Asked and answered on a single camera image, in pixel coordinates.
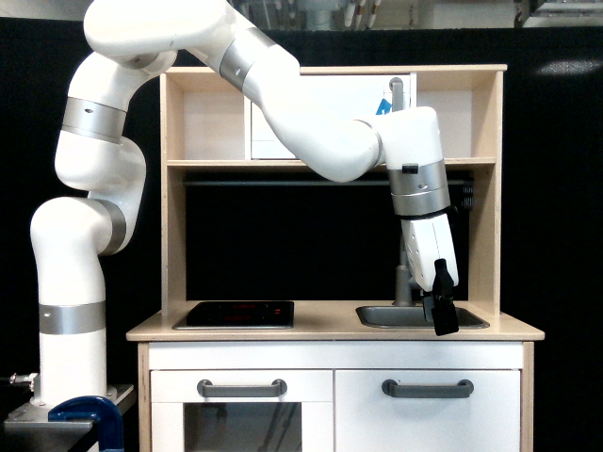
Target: blue label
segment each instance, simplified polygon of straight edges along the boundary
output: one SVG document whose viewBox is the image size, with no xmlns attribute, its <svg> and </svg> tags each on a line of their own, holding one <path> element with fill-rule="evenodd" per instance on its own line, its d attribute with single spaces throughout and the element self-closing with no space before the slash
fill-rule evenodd
<svg viewBox="0 0 603 452">
<path fill-rule="evenodd" d="M 389 113 L 392 109 L 392 105 L 387 102 L 385 99 L 383 99 L 381 101 L 381 103 L 379 104 L 379 108 L 377 108 L 377 115 L 386 115 L 387 113 Z"/>
</svg>

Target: wooden countertop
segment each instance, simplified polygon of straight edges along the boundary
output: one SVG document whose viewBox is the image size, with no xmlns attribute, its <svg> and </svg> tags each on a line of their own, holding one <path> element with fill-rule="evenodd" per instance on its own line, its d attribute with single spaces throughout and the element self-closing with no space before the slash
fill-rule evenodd
<svg viewBox="0 0 603 452">
<path fill-rule="evenodd" d="M 134 342 L 215 342 L 215 341 L 541 341 L 545 334 L 510 315 L 494 316 L 466 301 L 455 301 L 490 324 L 484 329 L 461 329 L 454 334 L 436 336 L 431 329 L 383 329 L 363 325 L 355 309 L 384 306 L 387 301 L 295 301 L 291 329 L 215 329 L 177 331 L 172 327 L 197 302 L 170 315 L 153 315 L 126 334 Z"/>
</svg>

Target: cabinet door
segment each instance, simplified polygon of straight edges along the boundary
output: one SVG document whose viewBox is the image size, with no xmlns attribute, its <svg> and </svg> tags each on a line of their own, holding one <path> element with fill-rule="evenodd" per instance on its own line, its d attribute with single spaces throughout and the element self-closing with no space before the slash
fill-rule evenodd
<svg viewBox="0 0 603 452">
<path fill-rule="evenodd" d="M 335 449 L 518 452 L 519 377 L 515 370 L 337 371 Z M 389 390 L 394 396 L 384 392 L 387 380 L 398 388 Z M 462 380 L 471 384 L 461 388 Z M 443 398 L 464 397 L 471 385 L 467 398 Z"/>
<path fill-rule="evenodd" d="M 332 371 L 154 371 L 151 385 L 154 452 L 333 452 Z"/>
</svg>

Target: oven door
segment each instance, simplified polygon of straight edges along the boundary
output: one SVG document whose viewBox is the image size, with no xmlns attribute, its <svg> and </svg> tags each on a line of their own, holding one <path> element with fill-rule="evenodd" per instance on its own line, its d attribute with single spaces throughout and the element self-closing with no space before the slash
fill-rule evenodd
<svg viewBox="0 0 603 452">
<path fill-rule="evenodd" d="M 153 452 L 334 450 L 333 372 L 153 371 Z"/>
</svg>

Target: white box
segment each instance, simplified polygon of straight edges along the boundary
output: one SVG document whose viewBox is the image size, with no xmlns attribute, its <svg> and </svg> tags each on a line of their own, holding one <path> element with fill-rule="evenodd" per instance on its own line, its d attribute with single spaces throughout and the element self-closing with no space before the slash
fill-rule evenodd
<svg viewBox="0 0 603 452">
<path fill-rule="evenodd" d="M 301 82 L 318 103 L 340 120 L 376 115 L 383 99 L 391 103 L 389 82 L 399 77 L 408 106 L 416 106 L 416 74 L 303 75 Z M 252 159 L 295 159 L 274 135 L 264 114 L 252 104 Z"/>
</svg>

